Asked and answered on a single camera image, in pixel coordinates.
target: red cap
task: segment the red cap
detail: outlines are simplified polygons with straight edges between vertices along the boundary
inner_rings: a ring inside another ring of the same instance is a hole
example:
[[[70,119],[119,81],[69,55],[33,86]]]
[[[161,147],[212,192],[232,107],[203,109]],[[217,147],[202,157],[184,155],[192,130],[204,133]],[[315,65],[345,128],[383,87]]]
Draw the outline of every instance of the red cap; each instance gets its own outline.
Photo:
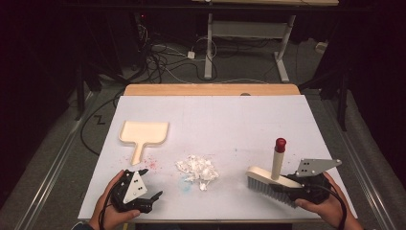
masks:
[[[284,153],[284,146],[286,145],[286,140],[283,138],[278,138],[275,145],[275,151],[278,153]]]

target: dustpan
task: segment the dustpan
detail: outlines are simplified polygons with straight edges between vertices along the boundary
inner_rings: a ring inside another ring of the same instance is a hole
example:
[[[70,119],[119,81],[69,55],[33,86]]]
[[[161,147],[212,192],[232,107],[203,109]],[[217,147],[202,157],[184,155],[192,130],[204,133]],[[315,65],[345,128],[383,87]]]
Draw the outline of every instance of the dustpan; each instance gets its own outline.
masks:
[[[162,144],[167,138],[169,123],[147,123],[125,121],[120,140],[135,144],[131,165],[141,162],[141,154],[147,145]]]

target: dark background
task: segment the dark background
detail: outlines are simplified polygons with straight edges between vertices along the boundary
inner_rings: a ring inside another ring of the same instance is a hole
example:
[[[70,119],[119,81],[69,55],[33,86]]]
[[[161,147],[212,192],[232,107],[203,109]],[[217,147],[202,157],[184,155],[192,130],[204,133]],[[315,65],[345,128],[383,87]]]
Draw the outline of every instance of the dark background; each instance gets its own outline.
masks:
[[[339,24],[336,18],[328,16],[298,16],[291,40],[299,43],[310,37],[319,41],[329,39],[315,78],[336,68],[338,63],[347,67],[339,68],[328,80],[314,87],[333,89],[329,90],[333,92],[329,94],[332,97],[339,88],[337,79],[343,71],[350,73],[349,86],[360,113],[405,185],[406,174],[402,168],[406,143],[406,30],[401,3],[400,0],[377,1],[372,14],[345,17]],[[371,2],[354,0],[346,4],[358,7]],[[126,25],[126,33],[133,33],[127,16],[127,13],[123,16],[116,12],[91,12],[85,20],[83,14],[66,11],[51,0],[2,4],[0,205],[11,193],[48,129],[69,106],[67,99],[76,87],[79,63],[92,60],[120,74],[125,59],[122,56],[137,56],[136,52],[120,53],[115,46],[120,40],[114,32],[115,25]],[[146,19],[152,31],[190,44],[196,35],[204,34],[205,23],[204,14],[188,12],[177,15],[150,12]],[[86,82],[97,89],[97,73],[92,70],[87,73]]]

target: paddle handle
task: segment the paddle handle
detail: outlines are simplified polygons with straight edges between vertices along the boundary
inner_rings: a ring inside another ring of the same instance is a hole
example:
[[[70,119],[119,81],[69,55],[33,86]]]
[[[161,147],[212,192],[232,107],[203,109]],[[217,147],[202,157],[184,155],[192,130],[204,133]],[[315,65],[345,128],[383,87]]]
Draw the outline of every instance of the paddle handle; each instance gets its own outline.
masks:
[[[136,165],[141,162],[141,154],[143,153],[145,143],[137,144],[131,159],[131,165]]]

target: brush bristles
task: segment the brush bristles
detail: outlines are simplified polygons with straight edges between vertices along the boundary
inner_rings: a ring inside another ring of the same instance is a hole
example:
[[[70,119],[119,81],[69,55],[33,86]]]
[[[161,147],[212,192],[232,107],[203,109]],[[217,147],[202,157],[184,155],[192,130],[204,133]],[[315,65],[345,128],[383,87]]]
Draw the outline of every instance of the brush bristles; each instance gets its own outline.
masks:
[[[282,203],[285,203],[292,208],[296,208],[295,202],[289,199],[289,196],[285,193],[278,193],[272,190],[271,186],[265,183],[262,183],[254,178],[251,178],[250,176],[248,177],[248,188],[258,191],[262,194],[265,194],[267,196],[270,196]]]

